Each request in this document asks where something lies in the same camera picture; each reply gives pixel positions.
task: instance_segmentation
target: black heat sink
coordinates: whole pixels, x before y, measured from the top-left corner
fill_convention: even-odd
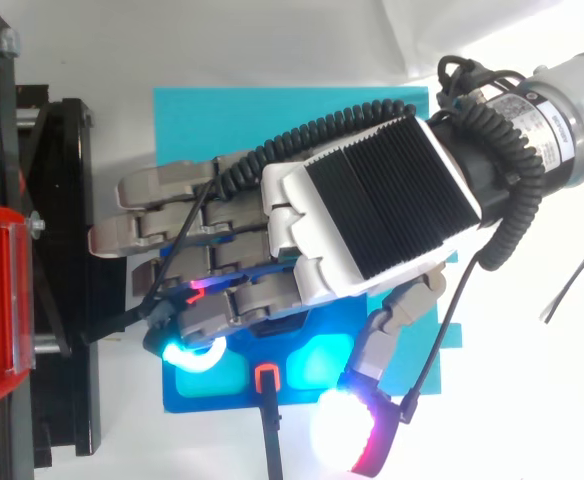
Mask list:
[[[479,223],[413,116],[306,168],[366,280]]]

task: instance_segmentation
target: blue led light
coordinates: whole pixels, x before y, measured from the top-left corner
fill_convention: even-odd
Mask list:
[[[365,451],[373,427],[374,417],[356,395],[328,390],[319,398],[312,419],[312,448],[327,466],[351,470]]]
[[[190,373],[201,373],[215,366],[225,349],[227,341],[225,337],[216,338],[210,349],[206,352],[188,350],[177,343],[169,343],[163,350],[163,361]]]

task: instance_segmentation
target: black metal frame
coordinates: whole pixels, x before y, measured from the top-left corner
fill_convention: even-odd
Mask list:
[[[51,447],[75,445],[77,456],[99,447],[98,348],[84,338],[92,322],[125,309],[126,260],[88,251],[89,126],[86,106],[65,99],[40,105],[34,128],[19,133],[29,200],[46,222],[33,249],[35,330],[53,333],[61,350],[37,355],[31,375],[37,468],[51,466]]]

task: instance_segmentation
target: black bracket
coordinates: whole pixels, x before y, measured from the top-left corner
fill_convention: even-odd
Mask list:
[[[268,463],[268,479],[283,480],[281,447],[279,446],[281,415],[279,415],[279,401],[276,396],[276,380],[272,370],[260,372],[259,375],[261,376],[261,399],[263,400],[260,411],[265,440],[265,458]]]

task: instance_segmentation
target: red led light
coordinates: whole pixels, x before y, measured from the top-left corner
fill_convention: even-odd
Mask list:
[[[196,295],[194,295],[193,297],[188,298],[186,301],[188,302],[189,305],[192,305],[194,302],[196,302],[197,300],[202,299],[203,297],[205,297],[205,289],[204,288],[199,288],[198,291],[196,292]]]

